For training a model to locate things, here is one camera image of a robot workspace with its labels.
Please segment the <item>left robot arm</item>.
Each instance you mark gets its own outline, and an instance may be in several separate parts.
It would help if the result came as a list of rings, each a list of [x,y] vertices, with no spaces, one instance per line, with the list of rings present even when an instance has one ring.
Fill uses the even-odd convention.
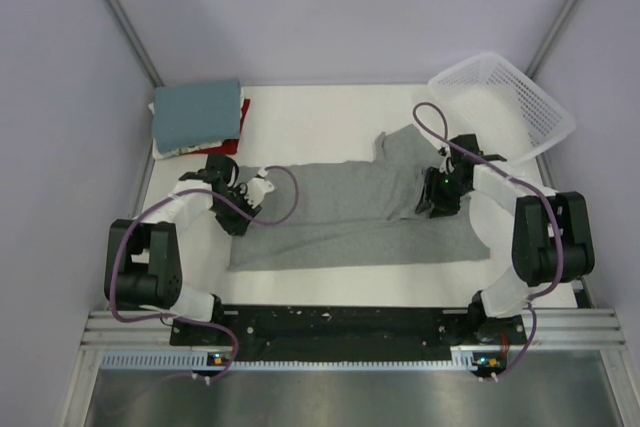
[[[226,334],[218,313],[220,299],[184,280],[179,238],[205,214],[231,236],[242,236],[275,190],[261,169],[242,181],[240,169],[221,155],[206,166],[182,174],[167,197],[144,218],[119,219],[109,229],[104,293],[113,311],[150,310],[151,317],[192,319],[192,331],[205,343]]]

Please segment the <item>grey t-shirt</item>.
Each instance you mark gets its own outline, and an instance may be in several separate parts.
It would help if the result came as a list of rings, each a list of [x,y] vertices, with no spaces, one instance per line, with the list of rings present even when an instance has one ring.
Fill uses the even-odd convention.
[[[232,241],[235,272],[483,261],[464,202],[452,217],[416,210],[436,148],[413,125],[381,133],[372,161],[292,165],[268,174],[261,218]]]

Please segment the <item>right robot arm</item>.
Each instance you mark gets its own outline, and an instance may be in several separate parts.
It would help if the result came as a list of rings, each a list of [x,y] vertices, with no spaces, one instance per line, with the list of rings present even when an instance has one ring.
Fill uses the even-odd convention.
[[[463,198],[476,192],[513,220],[511,265],[474,295],[470,306],[477,311],[466,319],[469,335],[487,343],[502,332],[502,318],[519,314],[532,300],[593,271],[586,199],[575,191],[558,192],[525,181],[504,157],[480,150],[473,134],[455,137],[441,153],[442,164],[424,173],[418,214],[455,216]]]

